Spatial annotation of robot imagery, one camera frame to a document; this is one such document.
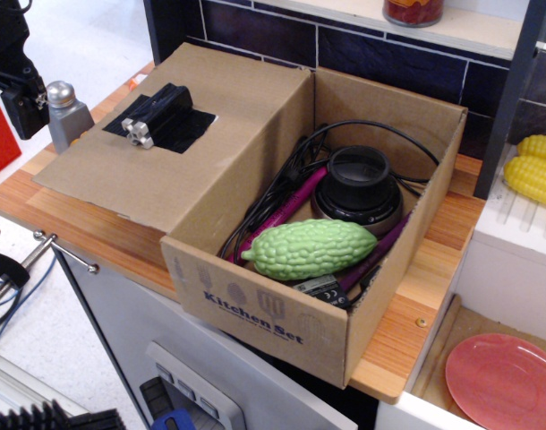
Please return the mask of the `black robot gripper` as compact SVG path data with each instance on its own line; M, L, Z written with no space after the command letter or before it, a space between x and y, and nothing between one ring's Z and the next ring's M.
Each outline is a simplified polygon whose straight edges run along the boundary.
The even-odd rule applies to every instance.
M0 1L0 99L12 125L29 140L49 123L46 85L24 52L32 2Z

